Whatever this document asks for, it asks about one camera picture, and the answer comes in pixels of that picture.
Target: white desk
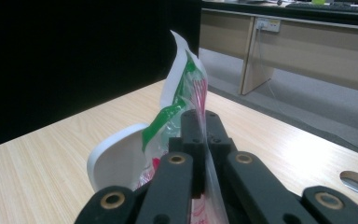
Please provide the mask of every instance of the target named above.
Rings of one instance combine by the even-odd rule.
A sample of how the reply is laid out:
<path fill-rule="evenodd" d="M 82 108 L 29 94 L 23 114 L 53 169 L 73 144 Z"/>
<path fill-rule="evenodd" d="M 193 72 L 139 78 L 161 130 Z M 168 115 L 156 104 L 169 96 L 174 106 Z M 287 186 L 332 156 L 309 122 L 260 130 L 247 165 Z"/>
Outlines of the white desk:
<path fill-rule="evenodd" d="M 86 169 L 91 150 L 112 133 L 157 115 L 163 82 L 96 106 L 0 145 L 0 223 L 74 223 L 93 195 Z M 358 154 L 208 93 L 239 150 L 258 156 L 292 192 L 323 185 L 358 203 L 339 179 L 358 173 Z"/>

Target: screw hole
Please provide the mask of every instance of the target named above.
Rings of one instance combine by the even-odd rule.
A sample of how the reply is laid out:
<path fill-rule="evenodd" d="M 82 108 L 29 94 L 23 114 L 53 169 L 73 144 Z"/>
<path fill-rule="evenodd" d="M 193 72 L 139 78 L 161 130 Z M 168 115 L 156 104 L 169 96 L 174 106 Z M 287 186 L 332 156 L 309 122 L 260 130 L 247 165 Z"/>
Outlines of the screw hole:
<path fill-rule="evenodd" d="M 119 191 L 114 191 L 103 196 L 101 199 L 101 206 L 105 209 L 118 208 L 124 203 L 124 201 L 124 194 Z"/>
<path fill-rule="evenodd" d="M 284 214 L 283 221 L 286 224 L 301 224 L 301 220 L 292 214 Z"/>
<path fill-rule="evenodd" d="M 344 207 L 344 203 L 336 196 L 327 192 L 319 192 L 315 194 L 316 201 L 324 207 L 339 210 Z"/>
<path fill-rule="evenodd" d="M 170 224 L 170 218 L 164 214 L 156 215 L 153 224 Z"/>
<path fill-rule="evenodd" d="M 179 156 L 179 155 L 174 155 L 172 157 L 170 157 L 170 163 L 173 163 L 173 164 L 180 164 L 180 163 L 183 163 L 185 162 L 185 157 L 183 156 Z"/>
<path fill-rule="evenodd" d="M 251 163 L 253 160 L 252 160 L 252 157 L 248 156 L 248 155 L 244 155 L 244 154 L 239 154 L 235 157 L 235 160 L 237 162 L 240 162 L 240 163 Z"/>

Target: snack bag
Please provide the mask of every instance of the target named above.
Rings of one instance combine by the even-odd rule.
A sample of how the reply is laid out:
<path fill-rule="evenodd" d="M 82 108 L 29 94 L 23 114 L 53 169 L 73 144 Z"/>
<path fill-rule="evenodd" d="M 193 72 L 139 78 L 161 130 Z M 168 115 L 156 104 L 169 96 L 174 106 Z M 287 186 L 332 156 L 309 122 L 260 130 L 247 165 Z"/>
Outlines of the snack bag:
<path fill-rule="evenodd" d="M 152 179 L 158 169 L 159 158 L 168 153 L 169 139 L 180 135 L 181 115 L 185 111 L 196 109 L 206 141 L 206 72 L 200 60 L 189 50 L 186 41 L 175 32 L 172 34 L 177 45 L 176 58 L 161 93 L 161 110 L 142 133 L 146 166 L 138 187 Z M 228 223 L 209 149 L 206 155 L 206 190 L 200 199 L 193 200 L 191 223 Z"/>

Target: desk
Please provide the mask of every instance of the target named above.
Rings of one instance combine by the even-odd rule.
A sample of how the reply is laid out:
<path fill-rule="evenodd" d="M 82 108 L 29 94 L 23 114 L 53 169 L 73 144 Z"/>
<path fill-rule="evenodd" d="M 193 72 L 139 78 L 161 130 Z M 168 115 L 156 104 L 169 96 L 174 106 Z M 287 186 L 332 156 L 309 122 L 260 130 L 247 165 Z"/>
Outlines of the desk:
<path fill-rule="evenodd" d="M 0 145 L 0 223 L 73 223 L 93 194 L 86 162 L 110 134 L 158 113 L 163 82 L 119 97 Z M 341 171 L 358 173 L 358 154 L 208 93 L 239 150 L 258 156 L 292 192 L 323 185 L 358 203 Z"/>
<path fill-rule="evenodd" d="M 358 90 L 358 14 L 224 2 L 202 8 L 200 46 L 244 61 L 239 93 L 264 83 L 274 68 Z M 280 32 L 259 38 L 260 17 L 281 21 Z"/>

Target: wall socket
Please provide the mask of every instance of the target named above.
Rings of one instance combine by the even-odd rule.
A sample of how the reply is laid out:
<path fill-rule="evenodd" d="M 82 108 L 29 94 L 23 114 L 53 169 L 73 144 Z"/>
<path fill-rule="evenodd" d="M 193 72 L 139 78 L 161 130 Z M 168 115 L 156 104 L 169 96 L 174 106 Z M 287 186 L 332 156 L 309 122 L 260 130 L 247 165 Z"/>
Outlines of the wall socket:
<path fill-rule="evenodd" d="M 255 26 L 257 30 L 261 28 L 261 30 L 278 33 L 281 28 L 281 20 L 273 20 L 259 17 L 256 20 Z"/>

